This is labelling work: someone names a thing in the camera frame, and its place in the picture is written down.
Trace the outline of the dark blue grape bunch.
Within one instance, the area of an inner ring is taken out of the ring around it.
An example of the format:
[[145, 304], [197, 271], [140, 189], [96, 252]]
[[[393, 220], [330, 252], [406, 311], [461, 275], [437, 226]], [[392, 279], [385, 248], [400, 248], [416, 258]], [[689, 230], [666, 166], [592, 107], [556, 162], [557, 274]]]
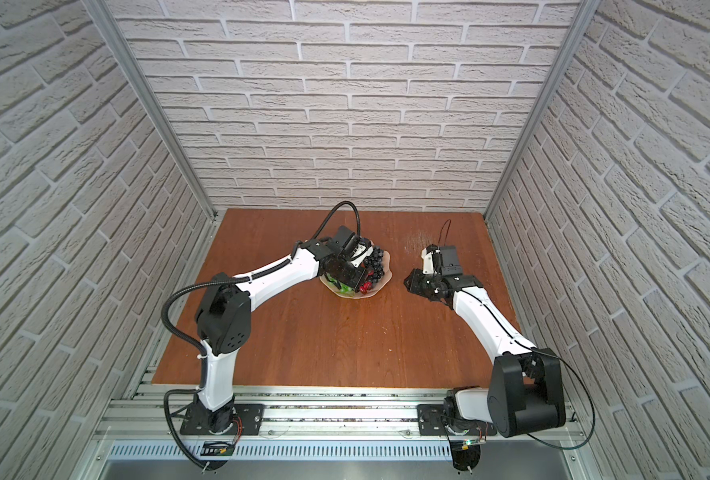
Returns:
[[376, 287], [377, 284], [383, 279], [385, 275], [383, 260], [384, 251], [380, 247], [375, 246], [373, 253], [363, 261], [363, 265], [366, 269], [365, 283], [373, 282]]

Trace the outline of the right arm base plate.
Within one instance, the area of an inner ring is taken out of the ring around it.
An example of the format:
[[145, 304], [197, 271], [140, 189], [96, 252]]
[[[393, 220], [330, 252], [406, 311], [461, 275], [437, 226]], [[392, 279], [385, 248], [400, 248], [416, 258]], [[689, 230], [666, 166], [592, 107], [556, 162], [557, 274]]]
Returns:
[[421, 436], [475, 436], [479, 438], [496, 436], [496, 427], [482, 420], [468, 420], [461, 417], [456, 408], [439, 404], [417, 406], [417, 419]]

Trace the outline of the pink wavy fruit bowl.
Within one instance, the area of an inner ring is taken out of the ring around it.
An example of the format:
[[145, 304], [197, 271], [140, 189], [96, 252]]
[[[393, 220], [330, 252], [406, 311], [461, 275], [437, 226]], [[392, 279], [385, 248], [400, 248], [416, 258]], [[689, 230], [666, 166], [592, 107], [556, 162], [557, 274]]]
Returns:
[[375, 287], [375, 292], [372, 294], [369, 294], [369, 295], [363, 295], [359, 291], [360, 287], [364, 285], [365, 277], [366, 277], [366, 269], [365, 269], [365, 266], [363, 265], [363, 262], [358, 267], [355, 267], [351, 264], [347, 264], [347, 268], [341, 272], [338, 272], [336, 276], [333, 276], [329, 273], [325, 273], [325, 274], [328, 274], [330, 277], [344, 283], [345, 285], [349, 286], [352, 289], [353, 294], [351, 297], [341, 297], [341, 298], [353, 299], [353, 300], [366, 299], [366, 298], [373, 297], [377, 293], [379, 293], [386, 286], [386, 284], [392, 279], [393, 274], [390, 270], [390, 254], [385, 251], [384, 251], [383, 263], [384, 263], [384, 267], [385, 267], [385, 275], [384, 275], [383, 279]]

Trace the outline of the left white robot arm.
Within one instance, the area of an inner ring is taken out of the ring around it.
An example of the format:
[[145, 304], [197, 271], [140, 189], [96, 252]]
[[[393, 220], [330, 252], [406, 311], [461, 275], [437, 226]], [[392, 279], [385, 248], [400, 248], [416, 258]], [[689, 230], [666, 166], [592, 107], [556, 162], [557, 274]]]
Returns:
[[383, 252], [342, 226], [332, 237], [299, 242], [292, 253], [240, 277], [219, 274], [206, 288], [196, 315], [201, 380], [190, 418], [201, 416], [199, 433], [223, 434], [236, 422], [234, 373], [237, 355], [251, 333], [251, 316], [274, 296], [322, 277], [338, 289], [366, 294], [374, 288]]

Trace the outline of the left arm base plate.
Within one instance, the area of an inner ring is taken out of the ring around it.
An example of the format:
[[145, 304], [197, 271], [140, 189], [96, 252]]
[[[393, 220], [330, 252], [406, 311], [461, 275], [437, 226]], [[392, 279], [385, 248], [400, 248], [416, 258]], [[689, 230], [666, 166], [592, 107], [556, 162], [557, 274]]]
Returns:
[[265, 412], [264, 404], [228, 404], [211, 411], [200, 403], [188, 406], [179, 432], [183, 435], [243, 436], [259, 434]]

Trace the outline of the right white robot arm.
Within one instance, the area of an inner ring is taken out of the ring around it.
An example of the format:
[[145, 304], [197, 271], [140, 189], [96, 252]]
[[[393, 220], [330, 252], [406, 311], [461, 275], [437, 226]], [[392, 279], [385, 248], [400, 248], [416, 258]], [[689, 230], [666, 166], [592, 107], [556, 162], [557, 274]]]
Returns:
[[511, 324], [483, 283], [463, 273], [454, 246], [431, 244], [422, 251], [422, 260], [423, 267], [405, 279], [407, 290], [453, 310], [492, 361], [487, 388], [448, 392], [449, 424], [482, 421], [506, 438], [563, 426], [566, 407], [557, 355], [537, 348]]

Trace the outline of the green grape bunch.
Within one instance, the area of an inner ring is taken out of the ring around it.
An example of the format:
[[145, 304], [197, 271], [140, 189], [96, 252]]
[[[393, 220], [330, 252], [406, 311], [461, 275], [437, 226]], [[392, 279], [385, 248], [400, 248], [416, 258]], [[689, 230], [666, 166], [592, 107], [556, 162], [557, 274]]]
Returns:
[[320, 277], [320, 280], [331, 290], [334, 294], [340, 297], [351, 297], [353, 294], [352, 289], [345, 285], [344, 283], [330, 277], [328, 274], [324, 274]]

